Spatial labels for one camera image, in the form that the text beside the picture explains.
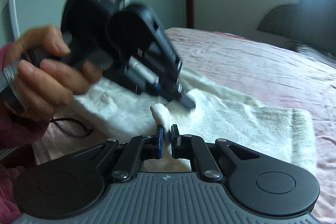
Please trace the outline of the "left hand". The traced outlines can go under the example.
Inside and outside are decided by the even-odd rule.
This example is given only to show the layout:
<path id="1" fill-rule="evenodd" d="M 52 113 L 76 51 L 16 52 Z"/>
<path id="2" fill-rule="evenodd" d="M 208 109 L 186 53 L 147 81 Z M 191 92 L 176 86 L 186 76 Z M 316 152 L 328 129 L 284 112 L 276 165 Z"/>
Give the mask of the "left hand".
<path id="1" fill-rule="evenodd" d="M 85 94 L 90 85 L 100 80 L 102 71 L 89 61 L 78 71 L 50 59 L 44 59 L 39 68 L 20 60 L 26 50 L 38 46 L 54 56 L 71 53 L 57 27 L 43 26 L 28 30 L 10 43 L 3 65 L 19 61 L 15 85 L 27 106 L 21 116 L 36 122 L 48 122 L 58 108 L 70 104 L 74 95 Z"/>

